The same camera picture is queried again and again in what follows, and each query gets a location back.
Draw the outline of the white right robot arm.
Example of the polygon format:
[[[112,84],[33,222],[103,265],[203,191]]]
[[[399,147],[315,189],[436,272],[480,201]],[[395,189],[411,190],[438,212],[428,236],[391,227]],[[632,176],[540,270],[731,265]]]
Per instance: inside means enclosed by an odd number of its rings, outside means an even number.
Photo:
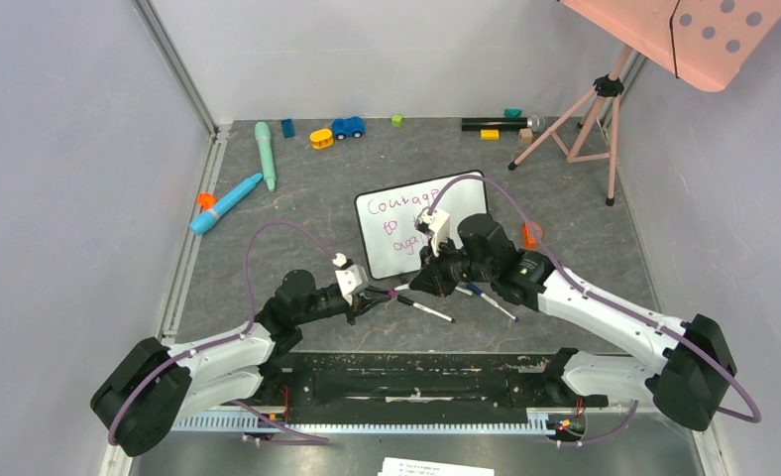
[[[423,210],[415,227],[427,242],[412,290],[447,297],[461,283],[488,284],[506,302],[564,319],[625,351],[613,357],[560,350],[542,379],[550,402],[567,405],[578,396],[649,401],[695,431],[707,429],[721,411],[736,366],[713,319],[698,314],[686,321],[595,288],[544,254],[516,248],[487,213],[461,221],[460,246],[443,210]]]

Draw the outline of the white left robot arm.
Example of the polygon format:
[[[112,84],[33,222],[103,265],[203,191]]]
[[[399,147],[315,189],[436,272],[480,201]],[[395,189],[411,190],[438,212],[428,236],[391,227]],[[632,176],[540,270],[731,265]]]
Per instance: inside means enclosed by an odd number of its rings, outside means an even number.
[[[273,402],[281,391],[278,358],[302,338],[301,325],[342,315],[349,324],[391,299],[363,283],[360,267],[319,288],[311,273],[287,273],[252,323],[193,342],[138,342],[92,396],[89,406],[111,444],[139,456],[179,421],[235,400]]]

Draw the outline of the white whiteboard black frame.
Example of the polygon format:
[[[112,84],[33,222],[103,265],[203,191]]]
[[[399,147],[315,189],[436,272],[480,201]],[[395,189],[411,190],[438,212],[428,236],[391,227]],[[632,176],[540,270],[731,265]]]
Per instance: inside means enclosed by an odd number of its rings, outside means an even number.
[[[383,280],[420,269],[420,250],[427,237],[416,230],[415,220],[434,199],[437,208],[450,215],[450,237],[462,245],[457,232],[460,222],[473,214],[488,211],[486,185],[480,171],[473,179],[456,182],[444,194],[440,190],[455,177],[430,178],[369,192],[354,200],[357,221],[364,243],[367,267],[374,280]]]

